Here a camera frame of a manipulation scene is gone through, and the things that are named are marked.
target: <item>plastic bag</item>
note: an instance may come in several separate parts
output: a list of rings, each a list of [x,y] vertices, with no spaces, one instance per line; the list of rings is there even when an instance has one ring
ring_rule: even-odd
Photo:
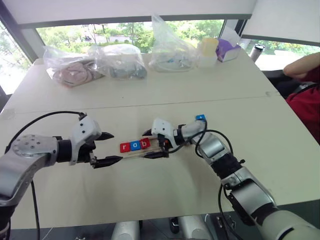
[[[95,59],[95,69],[116,79],[143,79],[147,70],[139,48],[131,44],[92,46],[89,55]]]
[[[158,15],[152,15],[155,42],[149,66],[157,72],[184,72],[195,66],[196,48],[180,39]]]
[[[43,61],[50,78],[69,87],[85,84],[103,76],[95,71],[95,60],[85,54],[64,52],[46,46]]]

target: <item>person's arm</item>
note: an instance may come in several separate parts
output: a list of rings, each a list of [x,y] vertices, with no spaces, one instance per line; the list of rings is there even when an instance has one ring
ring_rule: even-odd
[[[283,69],[283,73],[295,79],[303,79],[309,71],[318,66],[320,66],[320,52],[304,56],[290,63]]]

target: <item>window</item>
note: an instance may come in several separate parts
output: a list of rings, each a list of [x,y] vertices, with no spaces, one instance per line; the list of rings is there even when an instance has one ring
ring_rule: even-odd
[[[217,37],[224,20],[167,21],[183,40],[195,47],[203,37]],[[47,46],[62,51],[86,53],[93,44],[107,46],[133,44],[142,53],[150,53],[154,43],[151,22],[88,24],[37,28]]]
[[[12,94],[24,78],[31,62],[0,22],[0,86]]]
[[[320,47],[295,43],[266,41],[255,39],[241,39],[240,46],[250,55],[255,44],[265,46],[255,64],[260,70],[282,70],[284,67],[303,56],[320,52]]]

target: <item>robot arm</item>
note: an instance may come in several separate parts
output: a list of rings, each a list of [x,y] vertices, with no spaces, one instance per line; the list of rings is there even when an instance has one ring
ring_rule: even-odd
[[[202,131],[205,130],[205,117],[198,119],[191,124],[174,128],[169,122],[157,118],[146,135],[158,137],[162,149],[167,153],[174,152],[168,149],[177,149],[186,141],[191,144],[198,143]],[[246,225],[256,225],[264,239],[320,239],[319,229],[292,212],[278,209],[270,192],[242,166],[244,161],[238,162],[217,136],[205,132],[198,144],[198,152],[218,175],[222,186],[230,191],[227,198],[241,220]]]
[[[122,157],[97,159],[93,150],[96,148],[94,141],[113,137],[102,132],[95,120],[85,116],[73,127],[70,139],[39,135],[15,139],[6,154],[0,157],[0,237],[7,232],[16,206],[39,169],[56,162],[90,163],[93,168],[110,166]]]

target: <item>blue cube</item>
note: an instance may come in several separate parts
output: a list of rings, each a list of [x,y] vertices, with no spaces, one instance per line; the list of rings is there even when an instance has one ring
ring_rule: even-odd
[[[206,116],[204,114],[195,116],[195,120],[206,120]]]
[[[140,146],[140,142],[139,141],[132,141],[130,142],[130,150],[131,151],[137,151],[140,150],[141,146]]]

